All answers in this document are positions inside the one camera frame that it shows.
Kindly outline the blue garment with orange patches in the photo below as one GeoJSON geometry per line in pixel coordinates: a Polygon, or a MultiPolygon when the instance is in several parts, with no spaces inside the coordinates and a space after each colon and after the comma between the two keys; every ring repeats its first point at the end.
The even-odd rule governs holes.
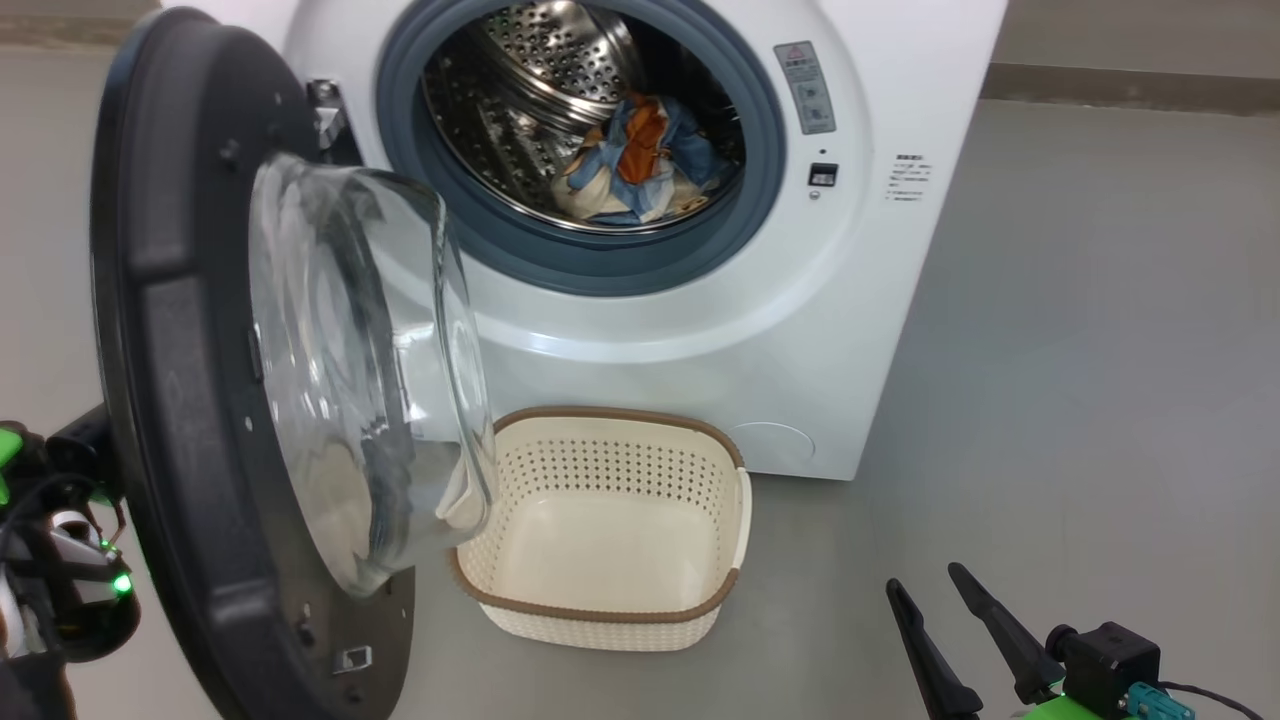
{"type": "Polygon", "coordinates": [[[695,115],[684,104],[668,96],[657,96],[664,102],[667,111],[675,122],[675,128],[668,129],[664,136],[664,140],[669,142],[672,149],[675,164],[694,183],[704,190],[710,199],[713,193],[718,192],[736,174],[737,167],[714,149],[695,115]]]}

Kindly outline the cream blue orange garment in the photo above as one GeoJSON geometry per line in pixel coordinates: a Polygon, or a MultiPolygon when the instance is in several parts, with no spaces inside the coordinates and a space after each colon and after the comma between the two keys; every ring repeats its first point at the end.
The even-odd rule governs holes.
{"type": "Polygon", "coordinates": [[[657,96],[630,95],[591,128],[550,183],[556,208],[589,225],[652,225],[708,206],[707,192],[678,169],[666,132],[675,128],[657,96]]]}

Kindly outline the cream perforated laundry basket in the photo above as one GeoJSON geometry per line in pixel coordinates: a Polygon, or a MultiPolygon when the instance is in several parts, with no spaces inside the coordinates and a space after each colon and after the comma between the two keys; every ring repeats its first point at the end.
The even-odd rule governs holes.
{"type": "Polygon", "coordinates": [[[753,484],[735,442],[662,413],[550,406],[495,423],[498,500],[448,552],[502,630],[585,650],[696,644],[736,587],[753,484]]]}

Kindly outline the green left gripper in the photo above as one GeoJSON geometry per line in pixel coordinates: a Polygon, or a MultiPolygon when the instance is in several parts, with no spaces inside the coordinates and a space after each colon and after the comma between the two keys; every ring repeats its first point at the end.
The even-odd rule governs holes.
{"type": "Polygon", "coordinates": [[[0,506],[12,500],[10,486],[5,478],[9,465],[23,452],[26,427],[19,421],[0,421],[0,506]]]}

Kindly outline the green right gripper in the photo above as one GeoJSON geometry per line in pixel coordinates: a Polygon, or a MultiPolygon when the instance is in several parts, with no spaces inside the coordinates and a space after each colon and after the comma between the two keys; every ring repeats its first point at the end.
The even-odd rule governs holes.
{"type": "MultiPolygon", "coordinates": [[[[1015,694],[1030,705],[1010,720],[1133,720],[1124,693],[1059,694],[1056,689],[1065,679],[1062,665],[968,568],[950,562],[947,570],[969,612],[984,624],[1012,674],[1015,694]]],[[[957,679],[936,647],[905,585],[891,578],[884,593],[928,719],[979,720],[979,696],[957,679]]]]}

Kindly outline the grey warning sticker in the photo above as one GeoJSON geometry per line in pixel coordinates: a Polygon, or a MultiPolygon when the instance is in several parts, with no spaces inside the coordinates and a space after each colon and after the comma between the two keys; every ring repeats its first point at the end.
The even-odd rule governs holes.
{"type": "Polygon", "coordinates": [[[813,42],[781,44],[773,51],[791,92],[801,132],[836,132],[835,110],[813,42]]]}

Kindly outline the black round glass washer door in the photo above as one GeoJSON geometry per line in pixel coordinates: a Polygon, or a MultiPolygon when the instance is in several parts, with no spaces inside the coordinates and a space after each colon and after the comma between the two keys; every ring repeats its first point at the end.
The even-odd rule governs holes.
{"type": "Polygon", "coordinates": [[[285,60],[189,6],[108,72],[102,395],[160,603],[227,720],[390,720],[416,565],[483,532],[494,425],[443,199],[338,167],[285,60]]]}

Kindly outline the round white filter cover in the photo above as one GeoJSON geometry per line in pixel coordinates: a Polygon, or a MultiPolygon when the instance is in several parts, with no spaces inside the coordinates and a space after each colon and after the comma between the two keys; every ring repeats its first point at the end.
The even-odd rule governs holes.
{"type": "Polygon", "coordinates": [[[727,430],[749,466],[804,464],[815,452],[805,432],[776,421],[749,421],[727,430]]]}

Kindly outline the white front-load washing machine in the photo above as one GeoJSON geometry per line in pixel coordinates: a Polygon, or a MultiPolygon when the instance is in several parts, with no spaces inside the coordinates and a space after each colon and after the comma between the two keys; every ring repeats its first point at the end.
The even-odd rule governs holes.
{"type": "MultiPolygon", "coordinates": [[[[305,87],[335,81],[348,117],[337,160],[404,177],[381,141],[376,85],[387,36],[410,4],[157,0],[255,32],[305,87]]],[[[710,6],[745,33],[780,101],[785,159],[764,225],[728,261],[689,283],[579,296],[472,258],[435,190],[462,254],[489,400],[499,415],[552,405],[620,407],[687,416],[726,433],[749,421],[782,423],[813,438],[813,457],[748,469],[850,480],[1009,0],[710,6]],[[774,56],[774,46],[801,41],[813,42],[820,60],[833,133],[801,132],[774,56]],[[814,161],[840,165],[833,188],[806,184],[814,161]]]]}

